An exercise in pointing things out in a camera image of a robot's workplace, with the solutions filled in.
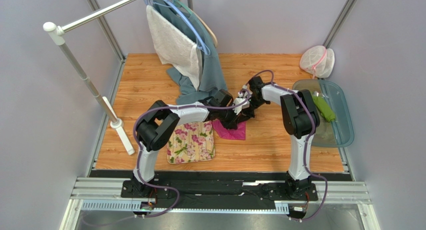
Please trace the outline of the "magenta paper napkin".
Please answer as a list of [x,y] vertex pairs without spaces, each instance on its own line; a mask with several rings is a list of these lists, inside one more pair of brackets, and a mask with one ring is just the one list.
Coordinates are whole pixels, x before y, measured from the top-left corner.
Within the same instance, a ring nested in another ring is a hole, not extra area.
[[218,136],[225,140],[245,140],[246,139],[246,122],[237,124],[237,129],[227,129],[223,127],[220,121],[212,122],[212,127]]

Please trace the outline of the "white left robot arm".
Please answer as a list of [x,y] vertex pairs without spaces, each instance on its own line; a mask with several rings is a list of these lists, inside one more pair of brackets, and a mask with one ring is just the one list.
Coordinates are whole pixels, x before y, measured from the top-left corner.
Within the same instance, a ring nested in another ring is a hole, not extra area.
[[221,90],[207,101],[183,105],[168,105],[156,101],[149,110],[140,115],[133,125],[133,137],[138,145],[134,181],[142,187],[155,185],[149,183],[155,176],[158,151],[169,141],[175,128],[180,125],[219,120],[237,126],[237,117],[244,105],[249,102],[251,93],[242,89],[234,103],[227,105],[228,94]]

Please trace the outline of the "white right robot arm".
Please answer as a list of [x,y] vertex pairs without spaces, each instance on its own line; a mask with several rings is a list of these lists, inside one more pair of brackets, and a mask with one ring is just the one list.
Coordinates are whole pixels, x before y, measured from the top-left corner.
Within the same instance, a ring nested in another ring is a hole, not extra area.
[[310,153],[319,114],[309,90],[292,90],[273,82],[252,77],[247,88],[252,92],[249,109],[254,111],[263,104],[276,103],[281,107],[284,128],[291,140],[291,160],[286,180],[291,192],[308,189],[311,184]]

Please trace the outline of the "floral placemat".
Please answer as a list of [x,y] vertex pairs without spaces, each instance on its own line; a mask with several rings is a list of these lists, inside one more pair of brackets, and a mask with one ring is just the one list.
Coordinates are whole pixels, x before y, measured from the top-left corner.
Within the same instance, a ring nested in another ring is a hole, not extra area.
[[166,144],[166,154],[169,164],[213,160],[216,156],[216,148],[212,122],[178,125]]

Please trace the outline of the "white mesh laundry bag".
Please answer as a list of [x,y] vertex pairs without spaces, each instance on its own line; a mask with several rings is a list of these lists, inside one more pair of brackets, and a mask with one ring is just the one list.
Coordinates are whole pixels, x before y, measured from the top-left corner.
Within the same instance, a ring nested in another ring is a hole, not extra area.
[[309,48],[300,58],[299,67],[313,78],[328,78],[335,65],[336,56],[331,48],[316,45]]

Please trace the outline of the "white towel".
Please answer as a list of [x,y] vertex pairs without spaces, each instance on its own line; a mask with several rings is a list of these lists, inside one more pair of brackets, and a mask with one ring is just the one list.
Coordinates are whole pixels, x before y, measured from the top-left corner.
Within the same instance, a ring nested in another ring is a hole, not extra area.
[[173,65],[190,79],[198,90],[202,72],[202,53],[197,44],[164,18],[153,6],[146,7],[146,17],[154,49],[164,64]]

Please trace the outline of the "teal plastic tray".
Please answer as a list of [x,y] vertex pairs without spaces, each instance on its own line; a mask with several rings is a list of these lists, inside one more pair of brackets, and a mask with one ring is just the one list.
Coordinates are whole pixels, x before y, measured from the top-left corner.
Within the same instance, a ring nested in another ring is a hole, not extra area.
[[293,84],[294,90],[309,90],[322,95],[336,115],[328,122],[317,109],[320,124],[316,128],[312,144],[324,148],[344,148],[354,141],[353,124],[343,90],[336,83],[321,79],[303,79]]

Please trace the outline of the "teal blue garment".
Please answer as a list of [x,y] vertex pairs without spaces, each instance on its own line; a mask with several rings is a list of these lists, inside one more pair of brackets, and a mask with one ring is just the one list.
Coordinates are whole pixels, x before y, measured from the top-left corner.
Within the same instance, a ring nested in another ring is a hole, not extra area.
[[[162,0],[152,1],[166,5],[166,3]],[[173,9],[162,5],[149,4],[147,6],[154,7],[164,18],[196,43],[196,36],[180,18],[180,16]],[[200,50],[202,54],[202,67],[198,90],[194,88],[190,79],[187,76],[182,75],[173,65],[170,64],[171,68],[166,70],[166,73],[171,80],[179,86],[180,95],[176,99],[176,103],[179,105],[192,104],[196,101],[215,95],[219,90],[227,90],[228,88],[222,71],[219,55],[210,34],[194,13],[190,15],[185,11],[181,12],[188,18],[204,41],[205,45],[210,49],[210,55],[206,55],[202,50]]]

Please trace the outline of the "wooden hanger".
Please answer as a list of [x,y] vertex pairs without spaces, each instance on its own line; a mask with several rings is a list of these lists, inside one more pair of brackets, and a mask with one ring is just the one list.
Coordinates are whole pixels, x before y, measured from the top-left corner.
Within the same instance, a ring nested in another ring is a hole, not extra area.
[[[193,4],[192,4],[192,0],[187,0],[187,6],[192,10],[193,9]],[[212,31],[212,29],[205,23],[205,21],[194,12],[195,16],[198,18],[198,20],[203,24],[203,26],[205,27],[205,29],[207,30],[207,32],[209,33],[209,35],[211,36],[212,40],[213,40],[213,44],[214,46],[217,48],[218,47],[218,39],[215,35],[215,33]]]

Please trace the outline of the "blue plastic hanger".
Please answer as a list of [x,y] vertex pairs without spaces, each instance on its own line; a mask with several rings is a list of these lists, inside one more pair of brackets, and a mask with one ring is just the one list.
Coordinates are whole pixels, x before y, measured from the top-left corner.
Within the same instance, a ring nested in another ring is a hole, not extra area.
[[158,2],[155,2],[155,1],[149,1],[149,0],[144,0],[144,1],[145,1],[145,3],[147,5],[160,5],[160,6],[164,6],[166,8],[173,9],[179,15],[179,17],[185,22],[185,24],[191,29],[191,31],[193,32],[193,34],[195,35],[195,37],[196,37],[196,44],[197,44],[198,49],[202,50],[206,55],[210,55],[211,54],[210,49],[206,46],[206,44],[202,40],[201,36],[197,32],[197,30],[194,28],[194,26],[191,24],[191,22],[188,20],[188,18],[178,9],[178,7],[175,6],[174,3],[172,3],[169,0],[162,0],[162,1],[165,2],[165,5],[164,4],[160,4]]

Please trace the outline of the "white clothes rack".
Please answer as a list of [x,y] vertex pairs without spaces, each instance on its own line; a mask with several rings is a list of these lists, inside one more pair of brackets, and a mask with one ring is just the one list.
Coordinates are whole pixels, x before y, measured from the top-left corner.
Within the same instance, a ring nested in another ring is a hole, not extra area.
[[96,99],[98,104],[101,106],[106,116],[109,118],[111,128],[116,131],[125,150],[130,156],[135,153],[135,149],[133,148],[129,137],[127,136],[124,130],[124,122],[119,117],[117,117],[110,101],[105,96],[102,96],[100,92],[97,90],[97,88],[95,87],[95,85],[92,83],[91,79],[86,74],[83,67],[78,62],[77,58],[74,56],[70,48],[67,46],[64,36],[66,33],[72,30],[75,30],[85,24],[88,24],[92,21],[97,20],[100,24],[101,29],[105,33],[107,40],[112,46],[112,50],[115,52],[119,61],[123,64],[125,61],[124,52],[122,51],[116,37],[114,36],[108,24],[108,21],[105,18],[105,15],[119,8],[122,8],[130,3],[133,3],[135,1],[137,0],[120,0],[112,5],[109,5],[106,7],[100,7],[97,0],[87,0],[90,8],[92,9],[92,12],[89,13],[87,16],[84,16],[80,19],[74,20],[62,26],[57,25],[53,22],[45,22],[43,24],[43,30],[50,36],[52,41],[59,47],[59,49],[62,51],[62,53],[65,55],[65,57],[68,59],[72,67],[75,69],[75,71],[79,75],[80,79],[84,82],[86,87],[89,89],[92,96]]

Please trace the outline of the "green handled utensil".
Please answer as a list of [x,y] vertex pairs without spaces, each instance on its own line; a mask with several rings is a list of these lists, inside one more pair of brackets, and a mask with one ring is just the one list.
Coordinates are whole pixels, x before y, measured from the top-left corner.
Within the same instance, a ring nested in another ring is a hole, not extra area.
[[319,92],[315,91],[312,99],[323,118],[325,118],[328,122],[336,120],[336,114]]

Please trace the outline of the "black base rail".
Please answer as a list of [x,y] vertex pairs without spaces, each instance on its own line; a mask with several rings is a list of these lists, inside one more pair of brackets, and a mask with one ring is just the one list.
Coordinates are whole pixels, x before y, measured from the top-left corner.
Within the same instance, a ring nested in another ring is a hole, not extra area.
[[302,205],[317,201],[316,186],[292,192],[286,172],[156,171],[149,181],[134,181],[131,170],[93,170],[91,178],[119,178],[119,196],[141,199],[140,207],[212,210],[272,210],[276,201]]

